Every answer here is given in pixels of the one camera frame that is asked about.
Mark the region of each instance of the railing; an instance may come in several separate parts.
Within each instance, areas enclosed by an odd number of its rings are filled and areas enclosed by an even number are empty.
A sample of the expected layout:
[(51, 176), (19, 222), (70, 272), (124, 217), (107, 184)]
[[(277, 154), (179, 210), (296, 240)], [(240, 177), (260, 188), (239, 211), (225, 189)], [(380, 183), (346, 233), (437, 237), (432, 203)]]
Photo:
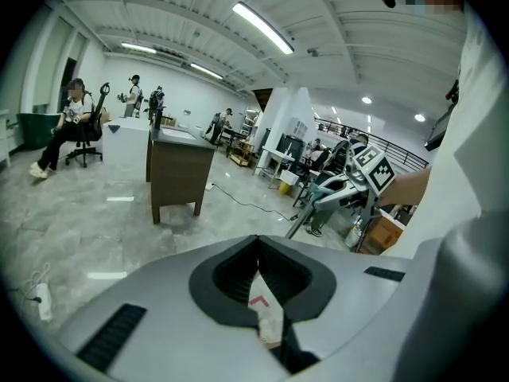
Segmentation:
[(387, 157), (398, 164), (404, 165), (413, 171), (423, 170), (428, 166), (428, 162), (414, 153), (411, 153), (394, 143), (388, 142), (383, 138), (375, 136), (374, 134), (360, 131), (354, 127), (346, 126), (331, 122), (330, 120), (315, 118), (315, 127), (318, 131), (334, 134), (341, 138), (356, 137), (359, 133), (364, 133), (369, 138), (369, 143), (377, 146), (380, 150), (385, 151)]

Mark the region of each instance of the gray floor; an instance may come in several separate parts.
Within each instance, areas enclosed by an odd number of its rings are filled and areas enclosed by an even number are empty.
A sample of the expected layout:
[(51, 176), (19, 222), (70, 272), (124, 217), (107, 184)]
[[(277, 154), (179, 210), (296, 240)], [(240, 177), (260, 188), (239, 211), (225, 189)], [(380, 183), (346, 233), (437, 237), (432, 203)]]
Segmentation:
[[(73, 144), (66, 143), (61, 154)], [(27, 321), (54, 333), (70, 314), (118, 280), (90, 279), (90, 272), (126, 272), (167, 255), (247, 234), (284, 236), (291, 223), (277, 213), (235, 203), (217, 188), (205, 193), (201, 215), (192, 205), (161, 209), (161, 223), (152, 224), (150, 188), (144, 169), (119, 169), (90, 158), (88, 168), (76, 161), (59, 164), (46, 181), (28, 175), (29, 165), (41, 151), (23, 151), (12, 157), (12, 167), (0, 173), (2, 206), (0, 264), (8, 287), (29, 287), (33, 272), (50, 268), (45, 280), (52, 295), (53, 320), (41, 323), (37, 304), (23, 302)], [(209, 180), (243, 203), (277, 209), (286, 217), (298, 212), (293, 198), (268, 189), (268, 180), (251, 176), (216, 152)], [(134, 197), (132, 202), (107, 201), (108, 197)], [(337, 231), (323, 229), (319, 239), (301, 229), (295, 240), (346, 250)]]

